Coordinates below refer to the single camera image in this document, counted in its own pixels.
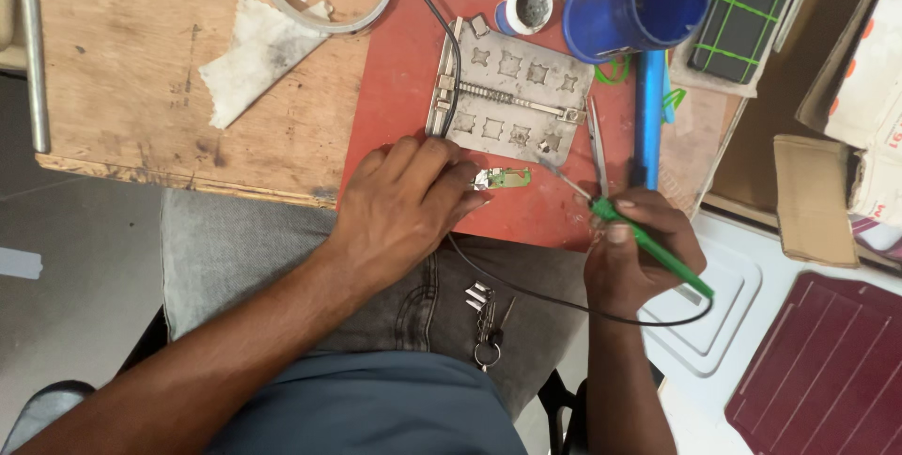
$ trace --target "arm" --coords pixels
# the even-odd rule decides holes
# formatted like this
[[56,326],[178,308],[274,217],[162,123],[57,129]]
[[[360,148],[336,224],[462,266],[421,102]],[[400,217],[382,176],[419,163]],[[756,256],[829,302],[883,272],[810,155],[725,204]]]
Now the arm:
[[[646,225],[693,272],[705,269],[705,255],[682,211],[657,192],[630,190],[619,196],[618,211]],[[637,319],[652,297],[680,280],[640,252],[630,227],[609,225],[585,265],[592,309]],[[592,453],[676,455],[673,436],[651,380],[641,328],[598,316],[589,318],[587,418]]]
[[403,277],[483,204],[460,149],[402,138],[347,185],[332,235],[310,258],[114,379],[17,454],[193,453],[261,386]]

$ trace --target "blue shirt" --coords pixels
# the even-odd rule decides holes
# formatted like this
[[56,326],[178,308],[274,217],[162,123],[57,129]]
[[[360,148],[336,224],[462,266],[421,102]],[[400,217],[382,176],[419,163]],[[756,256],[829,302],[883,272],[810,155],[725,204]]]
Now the blue shirt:
[[490,378],[412,351],[328,353],[288,367],[207,453],[492,453],[526,449]]

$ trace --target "hand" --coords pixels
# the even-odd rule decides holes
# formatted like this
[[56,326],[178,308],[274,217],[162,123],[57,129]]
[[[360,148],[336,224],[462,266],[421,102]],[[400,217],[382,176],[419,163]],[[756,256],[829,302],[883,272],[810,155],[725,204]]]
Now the hand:
[[[630,189],[612,201],[622,216],[643,225],[651,238],[695,274],[705,270],[705,254],[689,219],[660,193]],[[598,245],[589,252],[583,278],[592,309],[629,319],[635,319],[646,301],[683,282],[638,248],[632,228],[624,222],[608,223]]]
[[337,249],[345,268],[373,293],[394,284],[485,204],[470,185],[479,167],[459,158],[460,147],[440,138],[421,146],[404,137],[388,155],[370,152],[348,181],[324,247]]

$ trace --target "maroon tray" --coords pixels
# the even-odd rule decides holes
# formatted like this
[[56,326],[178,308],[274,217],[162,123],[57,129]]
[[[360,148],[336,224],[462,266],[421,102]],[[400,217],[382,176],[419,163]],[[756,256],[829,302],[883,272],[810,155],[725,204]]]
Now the maroon tray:
[[756,454],[902,454],[902,297],[803,274],[726,407]]

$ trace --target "key ring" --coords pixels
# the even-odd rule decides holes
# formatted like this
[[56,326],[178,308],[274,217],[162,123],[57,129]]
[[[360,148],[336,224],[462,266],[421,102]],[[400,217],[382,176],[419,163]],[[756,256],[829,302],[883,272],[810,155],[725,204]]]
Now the key ring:
[[485,372],[485,369],[490,369],[493,365],[498,363],[498,360],[502,359],[502,349],[501,346],[497,344],[492,344],[495,346],[495,350],[498,351],[498,356],[490,364],[483,364],[479,361],[479,346],[483,345],[483,342],[479,342],[476,344],[476,347],[473,348],[473,359],[476,360],[476,365],[482,367],[482,371]]

